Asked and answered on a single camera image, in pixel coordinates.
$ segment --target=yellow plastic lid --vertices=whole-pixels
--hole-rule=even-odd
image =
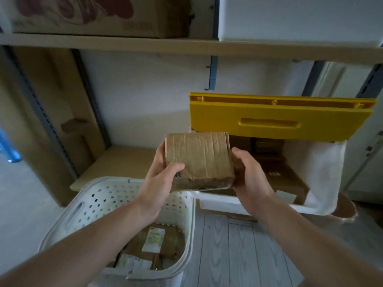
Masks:
[[[191,92],[192,128],[272,139],[344,141],[371,115],[376,99],[253,96]]]

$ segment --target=paper label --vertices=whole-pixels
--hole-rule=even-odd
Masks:
[[[284,191],[277,190],[275,192],[275,195],[278,196],[279,198],[282,198],[284,201],[288,203],[294,203],[296,195],[291,194],[291,193],[286,193]]]
[[[163,228],[149,228],[142,252],[160,253],[162,242],[164,240],[165,230]]]
[[[136,256],[122,253],[118,259],[116,268],[122,268],[127,271],[127,274],[132,274],[137,270],[150,270],[151,265],[152,262],[149,260],[143,260]]]

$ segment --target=floor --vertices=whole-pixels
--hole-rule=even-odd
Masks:
[[[2,158],[0,155],[0,274],[34,255],[63,211],[24,162],[10,164]],[[325,231],[383,270],[383,230],[366,211],[358,208],[358,212],[353,224],[330,226]],[[302,279],[259,224],[196,214],[193,255],[181,286],[295,287]]]

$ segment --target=hand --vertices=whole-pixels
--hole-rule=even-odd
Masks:
[[[156,151],[145,181],[141,186],[136,201],[143,213],[153,222],[169,196],[175,174],[185,168],[185,164],[172,162],[165,168],[165,141]]]
[[[245,150],[236,147],[232,153],[241,159],[245,166],[244,177],[239,176],[234,184],[234,190],[245,210],[254,217],[259,217],[258,211],[265,198],[275,197],[274,190],[267,181],[261,165]]]

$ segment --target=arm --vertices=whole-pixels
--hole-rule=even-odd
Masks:
[[[277,198],[258,162],[233,148],[246,171],[235,185],[246,211],[257,217],[313,286],[381,286],[383,272],[354,251],[332,241],[287,203]]]
[[[0,278],[0,286],[86,286],[133,236],[158,216],[174,175],[185,167],[183,163],[171,163],[165,169],[164,150],[162,143],[134,202],[9,271]]]

